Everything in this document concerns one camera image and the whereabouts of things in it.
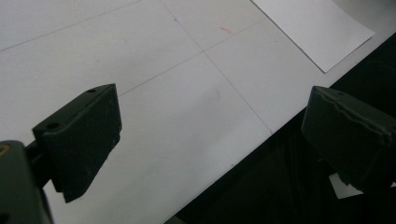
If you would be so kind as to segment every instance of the white paper scrap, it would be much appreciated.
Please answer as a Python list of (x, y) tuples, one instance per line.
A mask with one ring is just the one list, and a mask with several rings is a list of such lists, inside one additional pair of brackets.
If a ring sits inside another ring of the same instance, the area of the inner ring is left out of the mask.
[(327, 73), (374, 35), (331, 0), (252, 0)]
[(332, 182), (332, 188), (334, 189), (335, 195), (337, 196), (338, 199), (343, 199), (359, 194), (363, 194), (358, 189), (355, 189), (352, 185), (346, 185), (344, 182), (340, 179), (340, 176), (338, 174), (333, 174), (329, 176), (330, 182)]

